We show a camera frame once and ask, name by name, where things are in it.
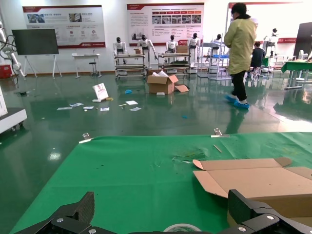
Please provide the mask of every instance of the person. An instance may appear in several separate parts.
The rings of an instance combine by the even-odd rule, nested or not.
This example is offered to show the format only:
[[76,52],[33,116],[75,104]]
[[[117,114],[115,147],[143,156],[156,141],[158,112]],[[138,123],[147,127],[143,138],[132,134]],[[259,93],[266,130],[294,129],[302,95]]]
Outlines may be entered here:
[[224,44],[230,48],[229,73],[232,76],[234,90],[226,99],[236,107],[249,109],[244,85],[244,75],[250,69],[256,24],[246,14],[244,3],[236,3],[231,10],[234,21],[224,37]]
[[258,67],[261,67],[262,65],[262,60],[265,57],[265,52],[262,48],[260,48],[260,45],[261,43],[258,41],[254,44],[253,57],[252,62],[250,64],[250,66],[253,67],[253,69],[248,72],[248,77],[250,72],[255,71]]

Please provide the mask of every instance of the open cardboard box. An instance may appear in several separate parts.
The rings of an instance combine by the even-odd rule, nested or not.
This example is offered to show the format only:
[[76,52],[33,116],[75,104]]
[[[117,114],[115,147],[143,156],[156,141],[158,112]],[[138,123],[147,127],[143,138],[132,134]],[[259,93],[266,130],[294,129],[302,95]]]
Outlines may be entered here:
[[[267,159],[212,160],[193,163],[194,174],[205,191],[228,197],[230,189],[262,201],[282,216],[312,227],[312,169],[288,167],[287,157]],[[228,223],[235,225],[228,213]]]
[[178,82],[178,78],[173,75],[169,77],[155,77],[148,76],[147,83],[150,93],[162,93],[170,94],[175,90],[175,83]]

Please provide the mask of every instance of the black screen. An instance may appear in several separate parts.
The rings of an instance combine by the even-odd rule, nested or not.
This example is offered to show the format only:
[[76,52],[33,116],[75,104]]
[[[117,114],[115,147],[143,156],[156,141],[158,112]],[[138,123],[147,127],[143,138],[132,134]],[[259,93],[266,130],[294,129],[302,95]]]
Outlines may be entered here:
[[55,55],[59,53],[54,29],[12,30],[18,55]]

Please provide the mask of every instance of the metal screw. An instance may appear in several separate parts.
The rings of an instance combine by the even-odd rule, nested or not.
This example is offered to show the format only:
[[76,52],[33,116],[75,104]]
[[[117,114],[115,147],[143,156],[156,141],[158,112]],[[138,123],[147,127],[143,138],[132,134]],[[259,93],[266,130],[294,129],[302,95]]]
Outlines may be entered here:
[[246,228],[243,228],[243,227],[239,227],[238,228],[241,232],[245,232],[246,231]]

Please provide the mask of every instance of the green tablecloth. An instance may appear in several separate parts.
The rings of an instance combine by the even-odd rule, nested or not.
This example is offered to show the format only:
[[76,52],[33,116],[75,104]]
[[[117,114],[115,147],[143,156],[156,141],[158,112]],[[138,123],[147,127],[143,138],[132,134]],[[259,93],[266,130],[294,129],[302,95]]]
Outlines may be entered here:
[[289,61],[284,64],[281,71],[284,73],[286,71],[302,71],[302,70],[312,70],[312,62],[295,62]]
[[227,200],[205,192],[185,160],[287,156],[312,168],[311,154],[312,133],[98,137],[70,153],[12,231],[94,191],[94,226],[125,234],[188,223],[216,233],[228,227]]

